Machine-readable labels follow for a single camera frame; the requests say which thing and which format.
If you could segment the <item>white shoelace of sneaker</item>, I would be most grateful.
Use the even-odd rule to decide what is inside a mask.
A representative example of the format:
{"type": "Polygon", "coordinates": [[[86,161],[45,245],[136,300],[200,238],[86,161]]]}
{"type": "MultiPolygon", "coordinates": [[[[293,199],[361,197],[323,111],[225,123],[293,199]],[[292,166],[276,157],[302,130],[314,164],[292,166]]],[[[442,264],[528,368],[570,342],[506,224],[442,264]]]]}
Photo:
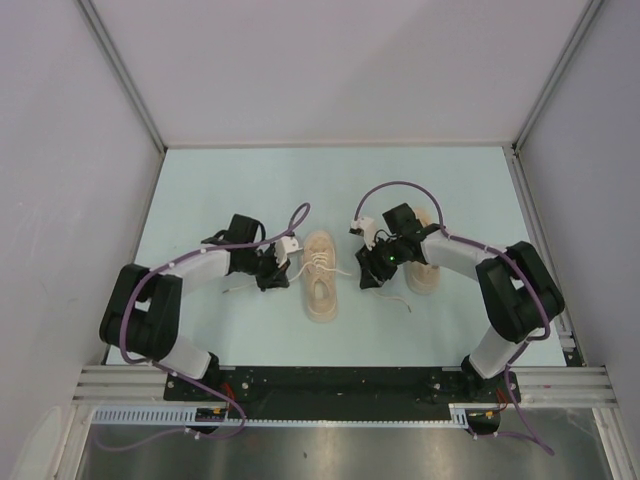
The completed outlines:
{"type": "MultiPolygon", "coordinates": [[[[301,265],[300,270],[293,277],[289,278],[289,283],[293,283],[303,274],[311,273],[311,272],[314,272],[314,273],[332,272],[332,273],[337,273],[343,276],[352,276],[352,273],[350,272],[340,270],[337,267],[329,267],[328,256],[326,254],[317,254],[311,260],[301,265]]],[[[409,313],[412,312],[410,304],[401,296],[383,295],[380,293],[376,293],[375,291],[373,291],[372,294],[379,299],[400,302],[407,308],[409,313]]]]}

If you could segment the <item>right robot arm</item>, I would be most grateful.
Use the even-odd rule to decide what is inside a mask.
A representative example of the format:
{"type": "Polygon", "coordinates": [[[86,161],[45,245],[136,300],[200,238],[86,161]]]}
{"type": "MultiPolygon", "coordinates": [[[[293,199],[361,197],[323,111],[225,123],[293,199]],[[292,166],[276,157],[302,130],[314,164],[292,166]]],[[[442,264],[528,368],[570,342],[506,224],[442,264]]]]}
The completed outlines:
{"type": "Polygon", "coordinates": [[[390,231],[385,239],[377,237],[369,217],[350,225],[350,232],[364,239],[355,254],[360,288],[382,287],[404,264],[445,268],[476,281],[489,328],[461,364],[461,388],[473,401],[486,400],[527,345],[549,337],[552,320],[565,310],[559,287],[527,242],[498,249],[466,239],[438,224],[422,224],[406,203],[383,218],[390,231]]]}

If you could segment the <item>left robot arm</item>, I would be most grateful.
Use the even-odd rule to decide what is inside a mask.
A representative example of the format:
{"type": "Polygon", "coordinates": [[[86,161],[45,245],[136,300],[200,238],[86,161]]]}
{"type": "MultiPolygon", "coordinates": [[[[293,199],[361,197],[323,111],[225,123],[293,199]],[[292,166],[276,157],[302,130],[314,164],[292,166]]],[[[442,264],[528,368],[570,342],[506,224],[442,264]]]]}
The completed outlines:
{"type": "Polygon", "coordinates": [[[118,275],[99,327],[100,339],[129,358],[136,354],[186,376],[197,398],[214,397],[221,387],[218,358],[179,334],[185,296],[233,273],[254,278],[266,291],[287,288],[288,255],[299,243],[285,235],[266,244],[264,225],[236,214],[227,229],[204,239],[199,249],[156,269],[135,263],[118,275]]]}

